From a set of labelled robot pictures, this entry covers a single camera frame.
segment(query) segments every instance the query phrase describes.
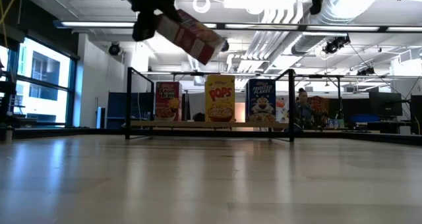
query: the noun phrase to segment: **yellow cereal box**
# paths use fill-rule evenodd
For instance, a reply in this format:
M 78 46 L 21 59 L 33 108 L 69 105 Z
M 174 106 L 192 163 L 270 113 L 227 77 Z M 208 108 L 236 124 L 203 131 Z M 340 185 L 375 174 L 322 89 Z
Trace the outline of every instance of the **yellow cereal box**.
M 235 77 L 210 75 L 205 84 L 205 121 L 235 121 Z

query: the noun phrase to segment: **blue cereal box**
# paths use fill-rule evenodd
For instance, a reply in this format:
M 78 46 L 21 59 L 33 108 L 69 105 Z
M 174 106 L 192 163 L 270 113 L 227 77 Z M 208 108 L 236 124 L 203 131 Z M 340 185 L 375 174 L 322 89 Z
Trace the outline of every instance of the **blue cereal box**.
M 246 85 L 247 122 L 276 122 L 276 81 L 250 79 Z

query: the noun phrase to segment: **raisin bran cereal box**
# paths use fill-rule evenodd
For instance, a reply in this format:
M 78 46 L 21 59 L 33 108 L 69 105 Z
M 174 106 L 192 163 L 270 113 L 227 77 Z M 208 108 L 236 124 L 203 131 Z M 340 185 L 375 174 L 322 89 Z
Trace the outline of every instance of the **raisin bran cereal box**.
M 235 121 L 235 77 L 210 75 L 205 83 L 205 121 Z
M 182 117 L 182 85 L 178 82 L 157 82 L 156 121 L 180 121 Z
M 158 16 L 157 32 L 206 65 L 222 50 L 226 41 L 185 11 L 177 12 L 182 23 L 174 22 L 161 14 Z
M 276 122 L 276 81 L 250 79 L 246 85 L 245 121 Z

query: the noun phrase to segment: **person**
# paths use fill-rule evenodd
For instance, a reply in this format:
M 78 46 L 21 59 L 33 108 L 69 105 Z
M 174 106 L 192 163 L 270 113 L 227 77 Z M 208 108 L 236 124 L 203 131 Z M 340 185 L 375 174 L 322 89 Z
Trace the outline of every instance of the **person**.
M 296 101 L 296 123 L 301 128 L 310 129 L 312 127 L 313 113 L 311 105 L 308 103 L 308 93 L 303 89 L 299 89 L 299 101 Z

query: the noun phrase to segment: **wooden floor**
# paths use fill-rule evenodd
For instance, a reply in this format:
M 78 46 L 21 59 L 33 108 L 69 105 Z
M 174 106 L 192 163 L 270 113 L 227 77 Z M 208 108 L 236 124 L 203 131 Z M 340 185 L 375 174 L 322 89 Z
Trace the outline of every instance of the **wooden floor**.
M 422 150 L 75 136 L 0 146 L 0 223 L 422 223 Z

